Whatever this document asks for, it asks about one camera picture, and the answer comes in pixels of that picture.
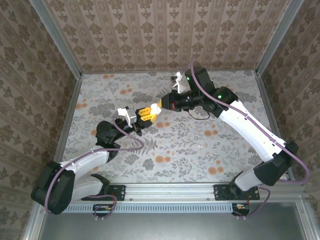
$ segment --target patterned wall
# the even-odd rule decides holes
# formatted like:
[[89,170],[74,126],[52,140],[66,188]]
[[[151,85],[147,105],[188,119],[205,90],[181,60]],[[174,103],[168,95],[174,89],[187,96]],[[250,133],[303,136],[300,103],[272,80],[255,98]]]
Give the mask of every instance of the patterned wall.
[[85,73],[254,69],[289,0],[45,0]]
[[75,79],[25,0],[0,1],[0,239],[23,234],[53,159]]
[[[263,73],[282,137],[311,170],[306,190],[320,219],[320,1],[305,0]],[[305,176],[295,166],[298,179]]]

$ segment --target black joint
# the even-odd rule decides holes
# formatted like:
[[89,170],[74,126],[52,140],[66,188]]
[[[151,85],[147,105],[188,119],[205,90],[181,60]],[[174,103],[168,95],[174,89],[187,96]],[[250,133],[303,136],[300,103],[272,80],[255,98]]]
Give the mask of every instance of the black joint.
[[135,133],[141,137],[142,136],[142,131],[141,131],[141,128],[138,126],[137,123],[132,123],[132,126],[133,126],[133,129],[135,131]]
[[[285,148],[294,155],[298,152],[298,145],[294,141],[287,143]],[[273,159],[267,162],[261,162],[253,169],[255,176],[268,186],[275,185],[294,161],[292,157],[283,150],[279,152],[279,154],[274,153],[272,156]]]
[[[44,166],[31,193],[31,198],[34,201],[42,206],[45,205],[49,185],[60,169],[60,164],[54,161],[50,161]],[[48,210],[53,214],[60,214],[68,207],[72,199],[75,176],[73,171],[64,170],[59,176],[59,181],[54,183],[48,200]]]
[[236,179],[239,177],[240,174],[242,174],[244,171],[240,172],[238,175],[236,175],[229,183],[230,186],[230,192],[233,195],[233,198],[239,199],[244,192],[236,185]]
[[100,180],[100,182],[102,182],[102,188],[99,192],[98,195],[106,195],[109,193],[109,190],[110,190],[110,181],[108,179],[106,179],[105,177],[97,174],[97,173],[94,173],[94,174],[91,174],[92,177]]
[[[98,140],[95,145],[101,146],[104,149],[119,149],[120,148],[120,145],[115,143],[115,142],[107,143],[107,142],[104,142],[104,141],[101,141],[101,140]],[[110,162],[112,159],[114,159],[117,156],[118,151],[117,150],[115,150],[115,151],[111,150],[111,151],[108,151],[108,153],[109,153],[109,157],[108,157],[107,163]]]
[[176,79],[178,78],[176,75],[174,75],[174,76],[171,76],[170,77],[171,78],[171,81],[173,82],[173,83],[176,83]]
[[[116,125],[125,131],[126,133],[131,133],[133,132],[133,129],[128,126],[128,123],[126,120],[122,120],[120,118],[117,118],[115,120]],[[104,142],[107,144],[112,144],[114,141],[116,141],[119,138],[122,138],[124,134],[120,132],[116,127],[108,122],[108,121],[101,121],[99,124],[96,126],[96,135],[95,137],[97,138],[98,142]]]

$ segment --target metal frame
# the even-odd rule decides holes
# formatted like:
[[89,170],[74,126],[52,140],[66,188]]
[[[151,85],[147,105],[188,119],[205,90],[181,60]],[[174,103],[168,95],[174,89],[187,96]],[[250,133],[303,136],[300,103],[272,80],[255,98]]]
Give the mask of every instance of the metal frame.
[[62,130],[61,130],[59,142],[58,142],[58,145],[56,146],[55,154],[53,157],[53,161],[55,161],[57,163],[59,163],[62,160],[64,152],[65,152],[72,119],[74,117],[78,97],[79,97],[80,90],[81,90],[81,85],[82,85],[82,79],[79,79],[75,82],[75,86],[74,86],[72,97],[71,97],[71,100],[69,103],[69,107],[68,107],[68,110],[65,115],[65,120],[64,120],[64,124],[63,124]]
[[291,0],[286,7],[281,20],[279,21],[274,33],[266,46],[259,63],[256,66],[257,73],[261,74],[265,71],[272,56],[275,54],[280,42],[285,36],[289,26],[294,20],[298,10],[300,9],[304,0]]
[[46,30],[49,32],[52,40],[54,41],[55,45],[58,47],[60,53],[62,54],[65,62],[68,64],[71,72],[73,73],[76,80],[79,80],[81,77],[81,71],[78,67],[78,63],[75,60],[73,54],[71,53],[70,49],[66,41],[63,38],[63,34],[58,30],[54,20],[50,16],[48,9],[44,1],[42,0],[30,0],[32,6],[34,7],[36,13],[40,17],[41,21],[43,22]]
[[[92,214],[95,203],[72,203],[63,214]],[[197,214],[232,213],[232,203],[132,203],[118,202],[112,213],[115,214]]]
[[[214,194],[214,185],[226,184],[226,182],[204,182],[204,183],[119,183],[115,185],[125,185],[125,199],[119,204],[125,206],[161,206],[170,204],[179,204],[181,206],[214,207],[222,204],[244,203],[246,201],[216,201]],[[313,219],[313,213],[308,203],[308,195],[304,186],[301,184],[277,183],[274,186],[268,186],[271,196],[268,202],[272,203],[296,203],[299,217],[308,240],[319,239],[319,229]],[[260,200],[252,200],[252,203],[262,203],[267,192],[260,191]],[[88,204],[110,204],[110,201],[75,201],[70,207]],[[46,213],[44,207],[35,204],[30,221],[28,223],[24,240],[37,240],[40,234],[41,226]]]

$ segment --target vertical metal bar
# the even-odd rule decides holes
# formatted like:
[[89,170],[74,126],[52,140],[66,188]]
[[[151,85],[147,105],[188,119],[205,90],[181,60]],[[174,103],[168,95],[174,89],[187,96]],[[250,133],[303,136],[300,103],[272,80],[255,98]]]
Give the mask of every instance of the vertical metal bar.
[[311,219],[314,218],[314,213],[311,209],[307,209],[306,205],[308,203],[303,202],[302,200],[296,202],[296,208],[301,220],[301,224],[307,240],[319,240],[319,228],[317,224],[312,224]]
[[82,79],[79,79],[76,81],[74,90],[72,93],[72,97],[70,100],[69,108],[65,115],[65,120],[61,130],[61,135],[60,135],[59,142],[56,147],[54,158],[53,158],[53,161],[57,163],[61,162],[62,157],[64,155],[64,151],[66,148],[66,143],[67,143],[67,139],[68,139],[71,123],[72,123],[72,118],[74,117],[78,96],[80,94],[81,84],[82,84]]
[[38,203],[34,204],[29,222],[25,228],[23,240],[38,240],[44,217],[44,208]]
[[270,62],[271,58],[276,52],[280,42],[282,41],[283,37],[285,36],[289,26],[291,25],[292,21],[294,20],[298,10],[300,9],[304,0],[291,0],[286,7],[279,24],[277,25],[273,36],[271,37],[268,45],[265,48],[262,57],[259,60],[259,63],[256,66],[256,71],[262,75],[265,71],[268,63]]
[[68,48],[67,43],[62,37],[63,34],[58,30],[55,25],[54,20],[50,16],[48,9],[44,1],[42,0],[30,0],[32,6],[34,7],[36,13],[39,15],[41,21],[43,22],[46,30],[51,35],[55,45],[58,47],[60,53],[62,54],[65,62],[68,64],[71,72],[73,73],[76,80],[79,80],[81,77],[80,68],[75,60],[71,50]]

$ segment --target floral wallpaper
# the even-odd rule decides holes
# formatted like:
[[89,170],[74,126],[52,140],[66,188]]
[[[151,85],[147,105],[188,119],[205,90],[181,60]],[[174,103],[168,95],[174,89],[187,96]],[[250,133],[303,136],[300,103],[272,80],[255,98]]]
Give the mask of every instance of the floral wallpaper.
[[[117,108],[135,109],[157,103],[171,92],[173,72],[82,75],[63,160],[89,151],[97,142],[96,126],[112,121]],[[217,87],[227,86],[251,113],[269,126],[253,71],[210,71]],[[190,111],[206,118],[202,108]],[[242,170],[261,162],[254,149],[233,128],[211,116],[194,120],[187,112],[163,109],[156,122],[142,131],[145,146],[135,152],[119,152],[109,163],[94,169],[113,183],[230,181]],[[123,148],[138,146],[128,138]]]
[[82,72],[254,69],[289,0],[44,0]]
[[75,78],[27,0],[0,1],[0,239],[24,234]]
[[[303,2],[262,77],[282,137],[311,171],[305,188],[320,222],[320,1]],[[293,171],[305,177],[300,165]]]

